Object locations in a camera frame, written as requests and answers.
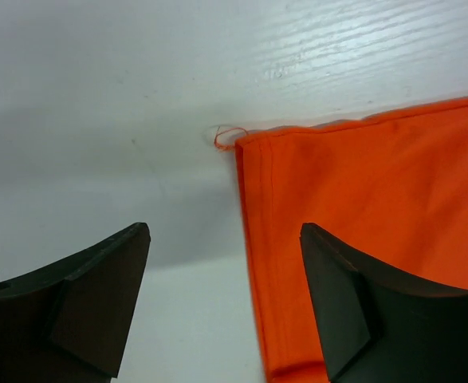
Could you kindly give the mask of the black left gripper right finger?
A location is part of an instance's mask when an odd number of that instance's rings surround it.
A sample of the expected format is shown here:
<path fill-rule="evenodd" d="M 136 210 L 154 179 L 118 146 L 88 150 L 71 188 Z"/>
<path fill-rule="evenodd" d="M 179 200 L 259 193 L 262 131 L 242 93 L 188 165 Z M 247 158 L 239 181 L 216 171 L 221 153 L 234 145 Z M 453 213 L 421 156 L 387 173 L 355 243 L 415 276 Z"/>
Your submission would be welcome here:
<path fill-rule="evenodd" d="M 300 240 L 331 382 L 468 382 L 468 290 L 400 270 L 314 223 Z"/>

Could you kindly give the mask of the orange t-shirt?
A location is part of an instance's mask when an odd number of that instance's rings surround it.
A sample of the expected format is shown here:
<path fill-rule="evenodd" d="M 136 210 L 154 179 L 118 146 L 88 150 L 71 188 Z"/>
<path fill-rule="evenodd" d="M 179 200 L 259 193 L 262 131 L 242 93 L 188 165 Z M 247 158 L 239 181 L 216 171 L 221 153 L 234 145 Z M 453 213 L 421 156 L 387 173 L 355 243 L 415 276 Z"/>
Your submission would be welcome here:
<path fill-rule="evenodd" d="M 306 223 L 468 290 L 468 97 L 318 128 L 230 133 L 214 144 L 235 156 L 268 382 L 331 382 L 301 253 Z"/>

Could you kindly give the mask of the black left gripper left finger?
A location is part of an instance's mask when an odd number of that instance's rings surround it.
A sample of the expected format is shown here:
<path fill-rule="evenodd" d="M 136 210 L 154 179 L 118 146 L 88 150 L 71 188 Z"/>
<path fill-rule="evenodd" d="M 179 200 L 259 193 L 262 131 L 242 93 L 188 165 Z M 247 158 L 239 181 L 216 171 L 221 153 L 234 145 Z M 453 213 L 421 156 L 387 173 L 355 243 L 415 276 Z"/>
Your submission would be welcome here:
<path fill-rule="evenodd" d="M 0 282 L 0 382 L 118 377 L 151 236 L 134 223 L 76 254 Z"/>

